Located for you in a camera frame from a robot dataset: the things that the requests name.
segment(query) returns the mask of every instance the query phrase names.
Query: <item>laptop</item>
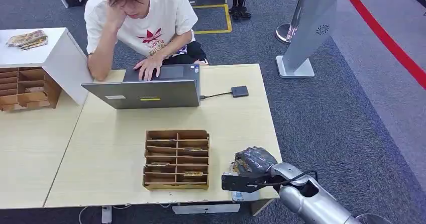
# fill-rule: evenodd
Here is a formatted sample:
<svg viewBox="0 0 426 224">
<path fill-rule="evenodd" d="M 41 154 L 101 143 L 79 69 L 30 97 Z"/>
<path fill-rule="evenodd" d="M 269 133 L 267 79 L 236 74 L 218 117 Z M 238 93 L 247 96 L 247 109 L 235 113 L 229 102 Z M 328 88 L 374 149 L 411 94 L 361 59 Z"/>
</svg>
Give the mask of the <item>laptop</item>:
<svg viewBox="0 0 426 224">
<path fill-rule="evenodd" d="M 84 88 L 115 109 L 199 106 L 199 65 L 163 65 L 151 81 L 126 70 L 123 82 L 87 83 Z"/>
</svg>

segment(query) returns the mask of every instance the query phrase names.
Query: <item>black shorts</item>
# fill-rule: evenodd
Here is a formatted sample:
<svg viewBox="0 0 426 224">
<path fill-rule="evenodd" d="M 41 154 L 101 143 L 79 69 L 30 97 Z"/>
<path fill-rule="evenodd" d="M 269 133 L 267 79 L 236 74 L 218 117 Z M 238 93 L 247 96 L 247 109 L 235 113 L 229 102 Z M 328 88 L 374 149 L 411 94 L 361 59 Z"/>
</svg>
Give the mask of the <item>black shorts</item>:
<svg viewBox="0 0 426 224">
<path fill-rule="evenodd" d="M 193 41 L 186 45 L 186 54 L 177 55 L 163 60 L 163 64 L 191 64 L 196 60 L 207 59 L 205 52 L 201 49 L 201 44 Z"/>
</svg>

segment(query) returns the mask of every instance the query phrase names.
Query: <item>robotic hand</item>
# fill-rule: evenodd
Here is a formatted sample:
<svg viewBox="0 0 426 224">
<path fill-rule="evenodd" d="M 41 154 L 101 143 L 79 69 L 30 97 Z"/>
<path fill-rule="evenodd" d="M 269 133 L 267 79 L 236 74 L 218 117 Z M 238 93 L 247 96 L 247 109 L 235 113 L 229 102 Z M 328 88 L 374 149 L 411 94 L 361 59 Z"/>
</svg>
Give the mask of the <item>robotic hand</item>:
<svg viewBox="0 0 426 224">
<path fill-rule="evenodd" d="M 235 154 L 235 172 L 222 175 L 222 189 L 254 192 L 273 186 L 284 205 L 306 223 L 360 224 L 351 213 L 317 182 L 316 171 L 297 169 L 288 163 L 277 163 L 265 149 L 253 147 Z M 315 179 L 307 175 L 314 172 Z"/>
</svg>

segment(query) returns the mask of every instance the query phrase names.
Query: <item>black shoe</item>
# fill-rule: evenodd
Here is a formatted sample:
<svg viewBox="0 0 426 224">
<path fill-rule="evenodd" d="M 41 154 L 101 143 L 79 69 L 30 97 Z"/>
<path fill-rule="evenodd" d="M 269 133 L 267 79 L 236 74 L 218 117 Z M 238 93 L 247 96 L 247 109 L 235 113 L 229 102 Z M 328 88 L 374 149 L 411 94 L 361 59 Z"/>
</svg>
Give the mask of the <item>black shoe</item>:
<svg viewBox="0 0 426 224">
<path fill-rule="evenodd" d="M 229 14 L 234 14 L 235 12 L 237 12 L 237 7 L 235 7 L 235 6 L 232 6 L 230 9 L 229 9 Z"/>
<path fill-rule="evenodd" d="M 234 20 L 248 20 L 252 17 L 252 14 L 247 12 L 238 11 L 232 15 L 232 19 Z"/>
</svg>

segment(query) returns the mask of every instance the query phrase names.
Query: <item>wooden shelf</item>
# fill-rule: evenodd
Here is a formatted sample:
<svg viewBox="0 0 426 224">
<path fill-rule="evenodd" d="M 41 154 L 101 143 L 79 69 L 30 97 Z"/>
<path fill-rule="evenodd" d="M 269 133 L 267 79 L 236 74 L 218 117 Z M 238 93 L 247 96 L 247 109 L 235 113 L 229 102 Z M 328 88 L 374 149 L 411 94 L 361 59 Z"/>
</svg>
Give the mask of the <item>wooden shelf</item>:
<svg viewBox="0 0 426 224">
<path fill-rule="evenodd" d="M 61 87 L 41 67 L 0 68 L 0 110 L 56 108 Z"/>
<path fill-rule="evenodd" d="M 207 131 L 147 131 L 143 186 L 153 189 L 207 189 Z"/>
</svg>

